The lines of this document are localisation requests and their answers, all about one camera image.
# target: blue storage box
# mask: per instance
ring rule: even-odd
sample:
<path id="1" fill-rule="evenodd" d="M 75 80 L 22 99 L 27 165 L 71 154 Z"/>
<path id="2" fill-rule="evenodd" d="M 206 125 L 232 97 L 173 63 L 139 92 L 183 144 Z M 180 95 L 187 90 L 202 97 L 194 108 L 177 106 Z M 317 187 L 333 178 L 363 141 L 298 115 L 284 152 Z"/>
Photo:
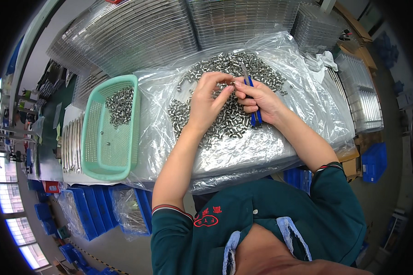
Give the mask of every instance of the blue storage box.
<path id="1" fill-rule="evenodd" d="M 110 186 L 109 193 L 112 201 L 117 205 L 113 210 L 119 219 L 122 231 L 127 234 L 150 236 L 152 193 L 122 184 Z"/>
<path id="2" fill-rule="evenodd" d="M 78 251 L 76 248 L 72 248 L 73 253 L 76 255 L 75 259 L 78 261 L 78 263 L 82 265 L 88 265 L 86 259 L 84 259 L 83 254 L 81 254 L 80 251 Z"/>
<path id="3" fill-rule="evenodd" d="M 92 188 L 96 197 L 96 203 L 98 204 L 99 213 L 101 214 L 101 218 L 103 219 L 104 227 L 106 228 L 106 231 L 109 231 L 114 227 L 114 225 L 112 222 L 112 218 L 110 217 L 109 207 L 107 205 L 106 198 L 104 196 L 103 186 L 93 185 Z"/>
<path id="4" fill-rule="evenodd" d="M 90 211 L 90 216 L 92 217 L 93 225 L 96 229 L 96 234 L 98 236 L 106 232 L 106 228 L 103 223 L 103 218 L 101 217 L 101 212 L 99 212 L 98 203 L 96 202 L 95 192 L 93 187 L 85 186 L 78 187 L 84 192 L 84 198 Z"/>
<path id="5" fill-rule="evenodd" d="M 38 180 L 28 179 L 28 189 L 32 191 L 44 191 L 43 183 Z"/>
<path id="6" fill-rule="evenodd" d="M 41 225 L 47 235 L 57 234 L 57 226 L 53 219 L 42 220 Z"/>
<path id="7" fill-rule="evenodd" d="M 103 271 L 99 272 L 98 274 L 99 275 L 118 275 L 119 273 L 113 269 L 110 269 L 110 267 L 106 267 L 105 269 L 103 269 Z"/>
<path id="8" fill-rule="evenodd" d="M 43 191 L 35 191 L 37 194 L 38 202 L 46 202 L 49 200 L 49 198 L 46 195 L 46 192 Z"/>
<path id="9" fill-rule="evenodd" d="M 104 198 L 106 199 L 106 205 L 109 210 L 110 219 L 112 220 L 113 227 L 116 227 L 119 223 L 116 220 L 115 213 L 113 212 L 112 198 L 110 197 L 109 187 L 103 186 Z"/>
<path id="10" fill-rule="evenodd" d="M 292 168 L 285 170 L 283 172 L 283 177 L 287 184 L 310 194 L 310 184 L 312 183 L 311 171 Z"/>
<path id="11" fill-rule="evenodd" d="M 73 247 L 73 245 L 68 243 L 68 244 L 60 246 L 59 248 L 60 248 L 61 253 L 63 253 L 63 256 L 65 257 L 65 259 L 68 263 L 71 264 L 71 263 L 73 263 L 74 261 L 77 260 L 77 255 L 73 251 L 73 249 L 75 249 Z"/>
<path id="12" fill-rule="evenodd" d="M 387 168 L 387 148 L 385 143 L 375 143 L 361 155 L 363 181 L 377 182 Z"/>
<path id="13" fill-rule="evenodd" d="M 35 204 L 34 207 L 39 220 L 52 219 L 52 214 L 50 213 L 49 205 L 47 203 Z"/>
<path id="14" fill-rule="evenodd" d="M 82 226 L 81 230 L 85 233 L 84 237 L 89 241 L 98 237 L 84 196 L 84 191 L 81 188 L 67 188 L 66 190 L 63 190 L 63 194 L 66 197 L 67 204 L 73 210 L 73 217 L 70 218 L 73 218 L 73 222 L 75 223 L 81 222 L 81 224 L 76 224 L 76 226 L 79 228 Z"/>

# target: blue plastic bin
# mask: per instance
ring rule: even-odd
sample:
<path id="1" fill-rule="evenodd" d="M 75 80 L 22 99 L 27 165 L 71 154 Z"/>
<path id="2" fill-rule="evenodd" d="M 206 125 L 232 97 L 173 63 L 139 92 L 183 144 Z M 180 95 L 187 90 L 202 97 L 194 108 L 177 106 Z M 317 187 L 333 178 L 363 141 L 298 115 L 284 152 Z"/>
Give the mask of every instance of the blue plastic bin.
<path id="1" fill-rule="evenodd" d="M 47 203 L 39 203 L 34 205 L 35 213 L 39 220 L 52 219 L 52 214 L 50 213 L 49 205 Z"/>
<path id="2" fill-rule="evenodd" d="M 311 171 L 292 168 L 285 170 L 283 172 L 283 177 L 287 184 L 310 194 L 310 184 L 312 183 Z"/>
<path id="3" fill-rule="evenodd" d="M 46 202 L 49 200 L 49 197 L 46 195 L 46 192 L 43 191 L 35 191 L 37 194 L 38 202 Z"/>
<path id="4" fill-rule="evenodd" d="M 101 214 L 101 218 L 103 219 L 104 227 L 106 228 L 106 231 L 109 231 L 114 226 L 112 218 L 110 217 L 109 206 L 107 205 L 107 201 L 104 196 L 103 186 L 92 185 L 92 188 L 93 192 L 95 193 L 96 203 L 98 204 L 99 213 Z"/>
<path id="5" fill-rule="evenodd" d="M 59 247 L 61 253 L 63 253 L 63 256 L 65 257 L 66 261 L 68 263 L 73 263 L 74 261 L 77 260 L 77 255 L 73 251 L 74 247 L 70 243 L 62 245 Z"/>
<path id="6" fill-rule="evenodd" d="M 43 183 L 38 180 L 28 179 L 28 189 L 32 191 L 44 191 Z"/>
<path id="7" fill-rule="evenodd" d="M 78 261 L 82 265 L 88 265 L 86 259 L 84 259 L 83 254 L 78 251 L 76 248 L 72 248 L 73 254 L 75 254 L 75 260 Z"/>
<path id="8" fill-rule="evenodd" d="M 119 273 L 110 267 L 106 267 L 103 271 L 99 272 L 98 275 L 118 275 Z"/>
<path id="9" fill-rule="evenodd" d="M 84 196 L 84 190 L 82 190 L 81 188 L 67 188 L 66 190 L 63 190 L 63 192 L 65 193 L 64 195 L 66 197 L 67 197 L 66 193 L 71 193 L 73 195 L 73 200 L 75 202 L 77 214 L 78 214 L 78 217 L 80 218 L 80 221 L 83 225 L 83 230 L 86 234 L 85 237 L 89 241 L 98 237 L 98 234 L 96 233 L 95 225 L 92 220 L 92 216 L 90 214 L 89 207 L 87 205 L 87 202 Z"/>
<path id="10" fill-rule="evenodd" d="M 92 217 L 93 225 L 96 229 L 96 234 L 98 236 L 104 234 L 106 232 L 106 228 L 104 226 L 101 213 L 99 212 L 98 203 L 96 202 L 96 196 L 95 192 L 93 191 L 93 187 L 85 186 L 78 188 L 82 189 L 84 192 L 84 198 L 89 208 L 90 216 Z"/>
<path id="11" fill-rule="evenodd" d="M 109 193 L 110 193 L 111 199 L 112 200 L 114 199 L 114 192 L 122 190 L 122 189 L 132 189 L 132 187 L 122 185 L 122 184 L 115 185 L 115 186 L 110 186 L 109 187 Z M 124 226 L 122 226 L 122 224 L 120 224 L 121 229 L 124 233 L 127 233 L 127 234 L 150 236 L 153 233 L 152 225 L 151 225 L 151 197 L 152 197 L 152 193 L 148 192 L 148 191 L 141 190 L 141 189 L 137 189 L 137 188 L 133 188 L 133 189 L 134 189 L 134 193 L 135 193 L 135 196 L 136 196 L 136 201 L 138 203 L 138 207 L 139 207 L 139 210 L 141 212 L 143 222 L 144 222 L 144 225 L 147 229 L 147 232 L 146 233 L 135 232 L 134 228 L 125 228 Z"/>
<path id="12" fill-rule="evenodd" d="M 47 235 L 57 234 L 57 226 L 53 219 L 42 220 L 41 225 Z"/>
<path id="13" fill-rule="evenodd" d="M 112 198 L 109 193 L 109 187 L 103 186 L 103 192 L 106 199 L 106 205 L 109 210 L 110 219 L 112 220 L 113 227 L 115 228 L 119 223 L 116 220 L 115 213 L 113 212 Z"/>
<path id="14" fill-rule="evenodd" d="M 387 168 L 387 148 L 385 143 L 375 143 L 361 155 L 363 181 L 377 182 Z"/>

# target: green plastic basket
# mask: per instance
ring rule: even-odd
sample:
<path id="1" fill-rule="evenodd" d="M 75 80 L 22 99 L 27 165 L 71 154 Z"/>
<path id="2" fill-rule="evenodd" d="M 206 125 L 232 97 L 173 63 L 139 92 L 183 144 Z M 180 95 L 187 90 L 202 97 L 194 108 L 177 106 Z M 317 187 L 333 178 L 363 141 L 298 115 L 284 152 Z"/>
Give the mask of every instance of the green plastic basket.
<path id="1" fill-rule="evenodd" d="M 129 124 L 115 129 L 110 124 L 106 98 L 126 87 L 134 88 L 132 118 Z M 81 135 L 81 168 L 84 174 L 105 181 L 122 180 L 136 167 L 140 105 L 135 75 L 114 77 L 93 89 L 87 102 Z"/>

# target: bundle of metal rods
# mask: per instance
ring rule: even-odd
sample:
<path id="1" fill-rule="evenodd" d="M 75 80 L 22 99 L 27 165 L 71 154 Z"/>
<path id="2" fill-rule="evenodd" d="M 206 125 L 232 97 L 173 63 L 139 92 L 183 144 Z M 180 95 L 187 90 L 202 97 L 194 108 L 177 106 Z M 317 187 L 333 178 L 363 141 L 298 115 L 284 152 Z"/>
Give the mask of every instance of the bundle of metal rods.
<path id="1" fill-rule="evenodd" d="M 61 135 L 61 164 L 63 173 L 81 173 L 81 131 L 84 113 L 63 126 Z"/>

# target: metal part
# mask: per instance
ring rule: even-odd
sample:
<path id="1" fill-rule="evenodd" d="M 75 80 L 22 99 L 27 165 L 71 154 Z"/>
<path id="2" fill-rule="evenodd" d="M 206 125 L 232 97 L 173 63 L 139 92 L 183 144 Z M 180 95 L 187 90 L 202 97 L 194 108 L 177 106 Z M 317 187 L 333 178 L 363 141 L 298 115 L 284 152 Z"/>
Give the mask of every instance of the metal part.
<path id="1" fill-rule="evenodd" d="M 84 113 L 63 126 L 61 134 L 61 165 L 63 173 L 81 173 L 81 133 Z"/>
<path id="2" fill-rule="evenodd" d="M 133 87 L 124 88 L 106 99 L 110 112 L 110 124 L 115 128 L 129 124 L 132 117 Z"/>
<path id="3" fill-rule="evenodd" d="M 283 90 L 285 83 L 285 77 L 280 71 L 271 68 L 255 53 L 223 53 L 208 60 L 202 60 L 195 63 L 190 70 L 188 70 L 181 78 L 176 86 L 177 92 L 182 92 L 182 85 L 184 81 L 192 83 L 198 81 L 203 73 L 221 71 L 227 74 L 231 74 L 235 77 L 243 76 L 240 63 L 243 63 L 248 69 L 248 73 L 253 80 L 260 81 L 270 87 L 273 91 L 280 93 L 282 96 L 287 95 L 287 91 Z M 212 92 L 212 97 L 216 98 L 226 84 L 218 84 L 219 90 Z M 200 142 L 199 147 L 209 150 L 212 145 L 216 144 L 228 136 L 231 138 L 242 138 L 243 134 L 247 131 L 250 124 L 250 115 L 245 113 L 243 106 L 237 102 L 238 98 L 235 92 L 232 93 L 230 98 L 226 101 L 222 107 L 219 115 L 214 123 L 205 133 L 203 140 Z M 191 110 L 191 96 L 185 101 L 179 101 L 172 99 L 167 109 L 173 125 L 174 135 L 176 139 L 179 139 L 182 128 L 188 123 Z"/>

